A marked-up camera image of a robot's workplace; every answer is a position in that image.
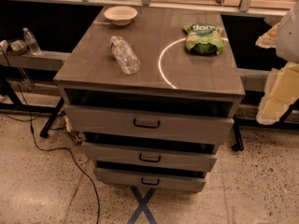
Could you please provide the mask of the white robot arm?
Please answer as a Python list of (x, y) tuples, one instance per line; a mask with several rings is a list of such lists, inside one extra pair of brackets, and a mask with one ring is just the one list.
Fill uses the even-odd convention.
[(299, 63), (299, 1), (280, 21), (276, 54), (285, 61)]

